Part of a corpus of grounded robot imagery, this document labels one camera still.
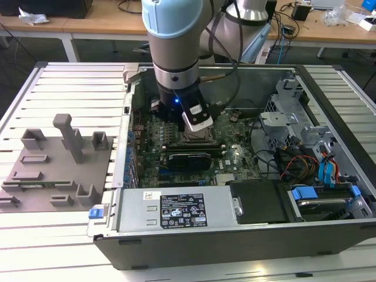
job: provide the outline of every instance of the floor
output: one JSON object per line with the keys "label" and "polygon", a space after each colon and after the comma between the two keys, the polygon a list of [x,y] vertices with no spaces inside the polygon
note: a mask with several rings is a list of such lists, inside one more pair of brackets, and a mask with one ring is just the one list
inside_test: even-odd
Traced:
{"label": "floor", "polygon": [[[33,59],[17,42],[9,39],[9,48],[0,49],[0,117],[5,113],[18,90],[28,77],[34,66]],[[148,54],[136,53],[133,48],[140,47],[144,42],[118,41],[118,52],[112,52],[110,41],[77,40],[78,52],[82,62],[151,62]],[[60,40],[22,38],[21,44],[38,61],[67,62],[65,51]],[[345,71],[361,86],[374,73],[375,58],[370,51],[350,50],[348,57],[343,58],[345,49],[325,49],[323,57],[318,59],[318,48],[291,47],[283,64],[308,65],[341,65]],[[278,51],[271,54],[267,63],[277,63]],[[366,88],[366,93],[376,99],[376,78]]]}

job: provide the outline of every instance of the desk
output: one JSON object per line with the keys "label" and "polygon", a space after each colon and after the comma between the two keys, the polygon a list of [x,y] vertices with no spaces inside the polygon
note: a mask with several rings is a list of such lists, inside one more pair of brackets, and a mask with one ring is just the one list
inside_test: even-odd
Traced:
{"label": "desk", "polygon": [[[0,16],[0,22],[15,37],[60,39],[68,60],[79,62],[73,39],[147,40],[142,17],[119,10],[119,2],[120,0],[93,0],[85,19],[49,17],[49,23],[30,26],[16,16]],[[141,11],[141,2],[132,2],[129,9]],[[9,34],[0,28],[0,36]]]}
{"label": "desk", "polygon": [[[29,26],[22,23],[18,17],[0,16],[0,22],[5,25],[14,36],[59,38],[64,45],[70,62],[79,62],[78,53],[73,39],[108,39],[108,40],[137,40],[146,41],[146,29],[139,15],[127,14],[118,9],[120,0],[93,0],[93,5],[85,19],[49,18],[50,23]],[[277,11],[291,0],[278,0]],[[361,6],[362,0],[348,0],[352,6]],[[141,11],[140,2],[130,4],[132,11]],[[291,15],[291,8],[284,11]],[[348,26],[326,27],[322,20],[323,11],[311,11],[305,22],[299,22],[300,33],[291,41],[291,46],[323,48],[355,48],[376,49],[376,32],[367,32],[354,24]],[[285,24],[295,25],[287,17],[282,16]],[[272,29],[262,53],[273,45],[277,38],[277,24],[272,21]],[[8,33],[0,29],[0,36]],[[265,62],[263,56],[259,62]]]}
{"label": "desk", "polygon": [[[278,0],[276,11],[289,0]],[[354,7],[360,7],[362,0],[347,0],[347,4]],[[359,9],[347,6],[355,12],[360,13]],[[284,13],[291,16],[293,9],[287,8]],[[311,11],[308,14],[307,20],[302,22],[298,21],[300,32],[296,38],[291,41],[291,46],[301,47],[319,47],[321,48],[318,57],[321,56],[324,48],[350,48],[350,49],[375,49],[376,48],[376,32],[368,32],[360,26],[353,23],[348,23],[348,26],[325,26],[322,20],[324,11]],[[296,26],[296,24],[282,15],[282,23]],[[268,35],[268,40],[264,44],[263,51],[269,49],[276,38],[278,37],[277,22],[272,20],[271,31]]]}

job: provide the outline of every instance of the motherboard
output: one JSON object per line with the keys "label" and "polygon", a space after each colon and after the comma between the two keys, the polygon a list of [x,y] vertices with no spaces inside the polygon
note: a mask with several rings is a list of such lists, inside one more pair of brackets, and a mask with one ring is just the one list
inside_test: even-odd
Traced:
{"label": "motherboard", "polygon": [[190,132],[156,116],[134,115],[139,188],[215,186],[261,177],[248,140],[250,119],[228,111]]}

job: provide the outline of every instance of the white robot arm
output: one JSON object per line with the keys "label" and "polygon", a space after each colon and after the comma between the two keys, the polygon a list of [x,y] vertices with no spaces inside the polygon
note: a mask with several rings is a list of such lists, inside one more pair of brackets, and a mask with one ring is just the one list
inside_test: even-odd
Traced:
{"label": "white robot arm", "polygon": [[213,124],[199,89],[200,55],[226,55],[226,49],[231,58],[249,62],[270,29],[266,0],[237,0],[221,12],[224,2],[142,0],[160,101],[181,115],[192,132]]}

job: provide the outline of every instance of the power supply label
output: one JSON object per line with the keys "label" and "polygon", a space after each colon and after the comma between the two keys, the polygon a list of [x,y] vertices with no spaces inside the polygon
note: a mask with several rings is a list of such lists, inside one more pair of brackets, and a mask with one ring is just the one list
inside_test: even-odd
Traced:
{"label": "power supply label", "polygon": [[160,225],[164,229],[207,226],[204,195],[161,195]]}

